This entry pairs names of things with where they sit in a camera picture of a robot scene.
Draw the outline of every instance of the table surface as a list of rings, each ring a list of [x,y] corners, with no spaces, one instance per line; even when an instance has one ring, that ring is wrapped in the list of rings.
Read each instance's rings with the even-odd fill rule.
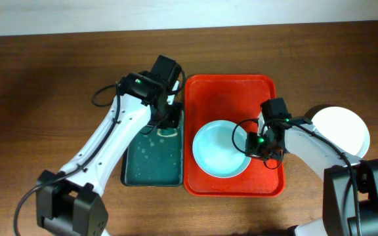
[[[0,235],[12,235],[15,206],[42,170],[57,172],[103,120],[108,108],[91,105],[93,93],[150,69],[159,54],[189,75],[268,75],[294,116],[320,104],[351,109],[371,134],[365,159],[378,158],[378,22],[0,37]],[[285,190],[271,199],[125,187],[120,170],[103,195],[112,235],[260,233],[322,215],[322,182],[293,155]],[[34,196],[19,224],[23,235],[48,235]]]

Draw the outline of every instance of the red tray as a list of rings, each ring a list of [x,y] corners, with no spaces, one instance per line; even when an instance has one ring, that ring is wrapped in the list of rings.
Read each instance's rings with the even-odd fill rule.
[[[196,164],[192,142],[196,132],[216,120],[239,123],[256,118],[261,103],[275,98],[275,86],[264,75],[195,75],[185,86],[184,186],[197,196],[275,197],[285,187],[284,165],[267,169],[252,159],[248,168],[233,178],[216,178]],[[245,123],[247,131],[257,131],[255,123]],[[270,162],[269,167],[276,167]]]

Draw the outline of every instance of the light blue plate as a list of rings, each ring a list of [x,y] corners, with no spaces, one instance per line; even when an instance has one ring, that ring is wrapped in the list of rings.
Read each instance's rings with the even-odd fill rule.
[[[231,141],[236,126],[230,121],[213,121],[198,130],[192,145],[195,161],[206,173],[217,178],[231,178],[249,166],[250,157],[239,152]],[[247,133],[238,127],[234,141],[240,149],[245,148]]]

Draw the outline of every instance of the white wall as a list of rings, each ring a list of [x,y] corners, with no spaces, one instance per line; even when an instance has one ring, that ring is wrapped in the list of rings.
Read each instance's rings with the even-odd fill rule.
[[[378,20],[378,0],[0,0],[0,35]]]

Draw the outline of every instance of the wood grain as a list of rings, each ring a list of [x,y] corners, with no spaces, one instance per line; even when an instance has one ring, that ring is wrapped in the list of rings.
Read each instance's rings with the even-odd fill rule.
[[[378,158],[378,22],[0,37],[0,235],[41,171],[56,172],[88,140],[107,109],[94,91],[157,55],[188,74],[262,73],[294,115],[334,104],[368,125],[366,159]],[[112,235],[229,235],[303,224],[322,214],[322,183],[298,158],[285,161],[277,198],[194,197],[180,187],[125,187],[120,166],[103,200]],[[35,223],[34,196],[20,214],[23,235],[48,235]]]

